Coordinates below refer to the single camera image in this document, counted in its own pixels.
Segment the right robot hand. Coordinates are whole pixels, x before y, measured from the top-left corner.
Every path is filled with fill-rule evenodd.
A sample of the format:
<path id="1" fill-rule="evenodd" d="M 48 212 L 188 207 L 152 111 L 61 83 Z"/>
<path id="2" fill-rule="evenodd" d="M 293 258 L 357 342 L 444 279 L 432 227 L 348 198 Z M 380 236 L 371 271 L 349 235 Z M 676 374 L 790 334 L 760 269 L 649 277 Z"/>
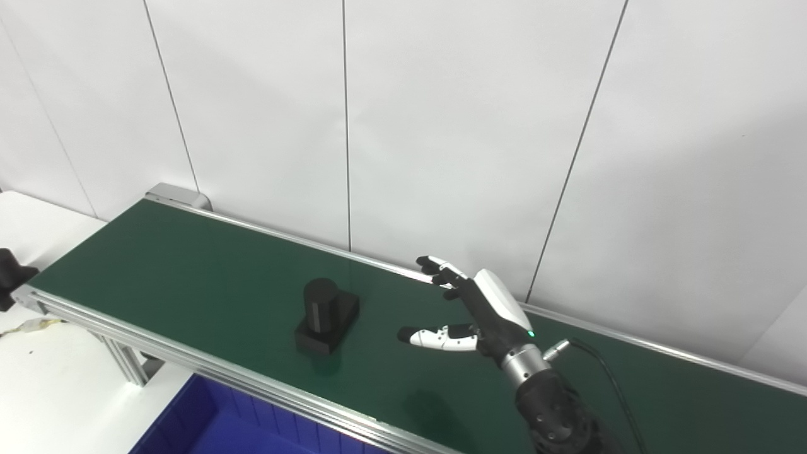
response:
<path id="1" fill-rule="evenodd" d="M 432 284 L 444 286 L 444 299 L 459 300 L 472 317 L 466 324 L 402 327 L 403 343 L 438 351 L 478 351 L 503 369 L 509 358 L 532 342 L 534 329 L 521 305 L 492 271 L 470 277 L 448 261 L 432 255 L 416 259 Z"/>

